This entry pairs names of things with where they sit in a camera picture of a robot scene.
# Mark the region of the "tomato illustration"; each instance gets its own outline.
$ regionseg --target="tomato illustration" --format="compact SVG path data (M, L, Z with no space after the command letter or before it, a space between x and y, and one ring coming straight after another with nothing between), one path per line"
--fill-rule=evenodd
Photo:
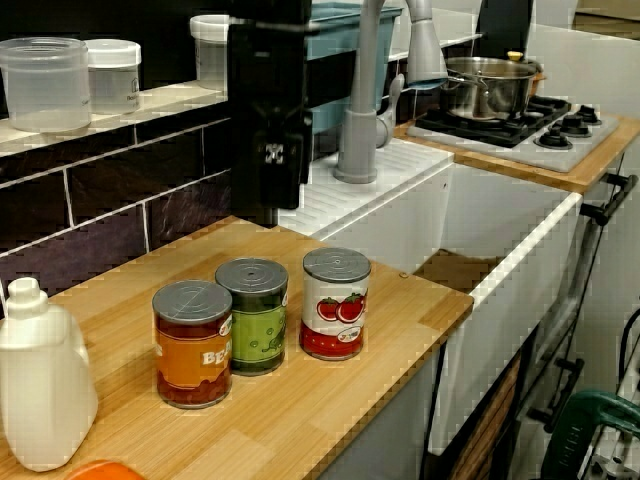
M318 302L316 310L318 311L318 315L320 315L323 320L326 320L327 322L335 322L337 320L336 310L338 309L339 305L340 302L329 297L320 300L320 302Z
M342 323L356 322L364 312L366 297L359 293L349 295L336 310L336 315Z

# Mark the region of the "green label can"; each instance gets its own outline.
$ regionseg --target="green label can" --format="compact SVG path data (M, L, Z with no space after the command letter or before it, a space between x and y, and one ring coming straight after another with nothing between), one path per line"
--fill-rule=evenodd
M286 269L270 260L238 258L221 265L215 277L233 297L233 373L255 376L272 372L285 355Z

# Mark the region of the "black handle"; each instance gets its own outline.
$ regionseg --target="black handle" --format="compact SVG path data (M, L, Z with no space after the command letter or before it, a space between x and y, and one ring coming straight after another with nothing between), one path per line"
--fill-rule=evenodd
M604 227L609 223L611 217L616 213L620 205L627 199L631 191L638 184L637 175L629 175L624 177L622 175L616 175L613 173L606 173L602 177L602 181L609 185L620 187L620 191L616 193L611 202L604 207L596 207L595 205L582 204L580 208L580 215L585 215L595 220L595 222Z
M527 412L529 418L537 420L544 424L544 431L547 433L553 433L553 430L556 428L556 424L558 423L560 414L562 413L562 410L564 410L564 407L567 404L567 401L569 400L569 397L571 396L576 383L578 383L578 379L580 378L580 374L582 373L582 369L584 368L584 360L578 358L575 362L570 362L568 360L558 358L555 361L555 365L562 370L568 370L569 372L571 372L569 374L569 378L567 379L567 383L560 392L560 400L558 400L558 403L551 407L551 414L543 412L542 410L538 410L537 408L532 408Z

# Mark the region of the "canned food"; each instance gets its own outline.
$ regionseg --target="canned food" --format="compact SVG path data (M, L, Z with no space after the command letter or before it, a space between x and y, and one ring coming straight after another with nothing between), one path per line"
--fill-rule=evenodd
M233 297L233 373L264 375L282 364L288 279L282 265L259 258L238 258L216 271L216 282Z
M231 390L231 294L185 280L153 297L158 394L170 405L215 405Z
M362 350L371 262L354 250L320 248L303 260L300 345L322 360L346 360Z

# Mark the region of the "blue plastic bin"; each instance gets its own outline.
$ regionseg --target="blue plastic bin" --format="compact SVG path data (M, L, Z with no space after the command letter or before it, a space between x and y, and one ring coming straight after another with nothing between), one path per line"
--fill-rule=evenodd
M360 10L358 4L352 3L316 3L312 5L311 21L320 28L318 35L309 37L307 41L307 60L328 57L358 48L360 31ZM382 103L382 92L387 75L387 62L391 49L391 36L395 17L402 13L399 7L384 7L380 16L378 31L378 50L376 52L376 89L374 104L379 109ZM313 133L323 132L340 125L344 111L349 106L349 97L325 103L311 109L313 112Z

